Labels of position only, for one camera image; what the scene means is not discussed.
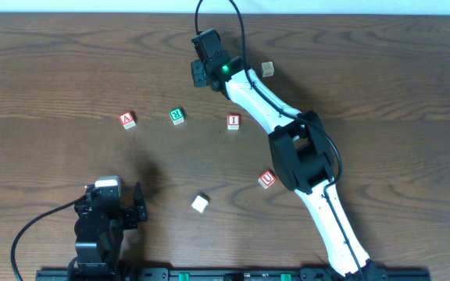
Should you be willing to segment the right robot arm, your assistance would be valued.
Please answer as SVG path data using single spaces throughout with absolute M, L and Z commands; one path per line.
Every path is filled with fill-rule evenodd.
M 209 86 L 241 106 L 266 131 L 277 178 L 309 210 L 323 239 L 332 269 L 340 276 L 367 280 L 370 256 L 356 238 L 338 198 L 341 158 L 319 116 L 302 113 L 279 99 L 257 77 L 245 57 L 232 58 L 216 30 L 199 32 L 191 43 L 196 87 Z

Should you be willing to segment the red letter I block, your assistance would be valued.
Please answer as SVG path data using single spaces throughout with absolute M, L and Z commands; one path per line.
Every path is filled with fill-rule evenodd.
M 227 116 L 227 129 L 238 130 L 241 124 L 241 117 L 236 114 L 230 114 Z

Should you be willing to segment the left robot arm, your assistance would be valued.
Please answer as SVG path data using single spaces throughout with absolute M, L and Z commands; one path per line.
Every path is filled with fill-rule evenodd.
M 133 204 L 123 208 L 120 181 L 99 180 L 87 185 L 74 204 L 77 256 L 69 263 L 68 280 L 128 280 L 131 270 L 120 260 L 123 233 L 148 220 L 141 184 L 136 183 Z

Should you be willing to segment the red letter A block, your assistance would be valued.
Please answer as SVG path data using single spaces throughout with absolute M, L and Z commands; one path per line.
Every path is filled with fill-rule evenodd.
M 122 115 L 119 115 L 119 120 L 125 130 L 128 130 L 128 129 L 136 126 L 136 121 L 131 112 L 125 112 Z

